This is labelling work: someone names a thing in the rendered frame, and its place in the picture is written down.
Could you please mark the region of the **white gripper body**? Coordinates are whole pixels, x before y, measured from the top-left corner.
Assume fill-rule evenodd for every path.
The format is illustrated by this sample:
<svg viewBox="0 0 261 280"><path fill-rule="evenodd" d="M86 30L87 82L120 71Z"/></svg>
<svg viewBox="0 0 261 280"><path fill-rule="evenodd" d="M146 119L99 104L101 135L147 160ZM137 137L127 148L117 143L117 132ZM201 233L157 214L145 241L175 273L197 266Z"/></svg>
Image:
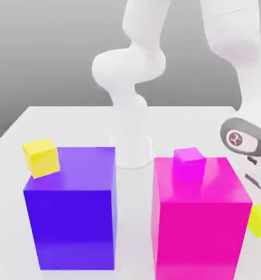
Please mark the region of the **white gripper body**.
<svg viewBox="0 0 261 280"><path fill-rule="evenodd" d="M261 205L261 164L245 163L242 168L244 186L254 205Z"/></svg>

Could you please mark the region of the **small lime yellow cube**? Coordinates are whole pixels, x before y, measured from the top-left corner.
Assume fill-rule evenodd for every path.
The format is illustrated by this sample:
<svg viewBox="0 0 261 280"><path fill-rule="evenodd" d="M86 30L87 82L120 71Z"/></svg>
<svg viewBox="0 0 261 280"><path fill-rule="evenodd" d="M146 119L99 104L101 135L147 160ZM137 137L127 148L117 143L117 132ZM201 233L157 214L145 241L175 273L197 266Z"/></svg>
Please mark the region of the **small lime yellow cube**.
<svg viewBox="0 0 261 280"><path fill-rule="evenodd" d="M259 238L261 238L261 205L252 207L248 221L248 228Z"/></svg>

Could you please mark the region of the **small magenta cube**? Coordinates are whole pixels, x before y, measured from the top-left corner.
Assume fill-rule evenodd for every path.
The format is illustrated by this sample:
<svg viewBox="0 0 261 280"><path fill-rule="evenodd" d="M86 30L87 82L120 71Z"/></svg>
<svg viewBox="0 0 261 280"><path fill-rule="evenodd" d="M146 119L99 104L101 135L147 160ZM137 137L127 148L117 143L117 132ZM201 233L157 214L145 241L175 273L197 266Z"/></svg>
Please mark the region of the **small magenta cube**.
<svg viewBox="0 0 261 280"><path fill-rule="evenodd" d="M206 157L196 147L174 150L173 173L179 180L202 181L205 165Z"/></svg>

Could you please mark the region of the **large magenta box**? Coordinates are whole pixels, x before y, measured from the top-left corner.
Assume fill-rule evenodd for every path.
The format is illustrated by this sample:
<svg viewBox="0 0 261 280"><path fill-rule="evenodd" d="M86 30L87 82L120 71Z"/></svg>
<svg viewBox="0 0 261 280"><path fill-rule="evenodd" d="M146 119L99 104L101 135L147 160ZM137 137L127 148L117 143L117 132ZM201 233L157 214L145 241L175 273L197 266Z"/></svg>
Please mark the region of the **large magenta box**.
<svg viewBox="0 0 261 280"><path fill-rule="evenodd" d="M224 157L206 161L201 183L153 168L151 239L155 280L234 280L252 200Z"/></svg>

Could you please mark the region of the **large purple box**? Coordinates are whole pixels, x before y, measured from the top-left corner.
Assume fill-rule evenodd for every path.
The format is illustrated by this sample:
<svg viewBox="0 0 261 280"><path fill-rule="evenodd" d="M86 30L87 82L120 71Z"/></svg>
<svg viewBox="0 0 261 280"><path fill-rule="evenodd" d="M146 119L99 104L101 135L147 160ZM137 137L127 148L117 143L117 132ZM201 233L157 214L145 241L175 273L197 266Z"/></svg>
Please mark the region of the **large purple box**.
<svg viewBox="0 0 261 280"><path fill-rule="evenodd" d="M113 270L117 234L113 147L60 147L60 170L23 190L41 270Z"/></svg>

